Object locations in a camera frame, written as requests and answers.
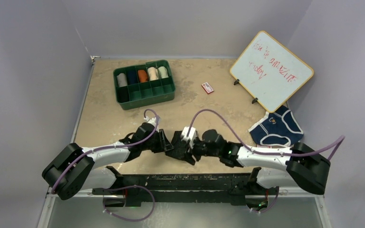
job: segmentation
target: white wall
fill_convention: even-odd
[[[0,0],[0,227],[35,227],[91,63],[60,0]]]
[[[287,44],[311,0],[63,0],[91,55],[238,57],[260,30]]]
[[[288,48],[315,70],[289,101],[305,142],[346,135],[327,183],[333,227],[365,227],[365,0],[313,0]]]

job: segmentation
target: white rolled sock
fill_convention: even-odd
[[[126,75],[124,73],[120,73],[119,75],[117,75],[117,82],[119,87],[124,87],[128,85],[126,81]]]
[[[167,69],[165,67],[163,67],[163,66],[159,67],[158,71],[159,71],[160,78],[169,77],[169,75],[167,73]]]
[[[150,67],[147,69],[147,73],[149,74],[149,80],[157,80],[159,79],[159,75],[157,74],[157,69],[154,67]]]

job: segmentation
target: whiteboard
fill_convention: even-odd
[[[233,64],[230,74],[273,113],[314,75],[314,70],[261,31]]]

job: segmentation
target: blue rolled sock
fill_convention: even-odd
[[[136,74],[135,70],[128,70],[126,72],[126,79],[128,81],[128,85],[138,83],[138,75]]]

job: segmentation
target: tan work surface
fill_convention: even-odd
[[[114,143],[128,133],[135,132],[144,121],[146,108],[154,109],[161,117],[160,129],[164,129],[171,141],[174,131],[189,126],[192,117],[201,109],[209,108],[220,113],[246,144],[254,145],[248,128],[265,115],[259,104],[242,86],[234,86],[229,69],[234,59],[177,59],[169,60],[175,82],[175,99],[124,111],[116,102],[113,71],[119,67],[145,63],[151,60],[97,60],[95,63],[86,102],[83,107],[75,142],[82,147],[95,147]],[[214,89],[206,94],[202,83],[208,82]],[[228,127],[215,114],[199,114],[193,125],[199,136],[209,129],[216,129],[224,139],[238,142]],[[216,157],[202,157],[194,166],[185,161],[167,157],[162,153],[142,152],[141,156],[112,166],[120,173],[224,173],[249,172],[252,167],[230,168]]]

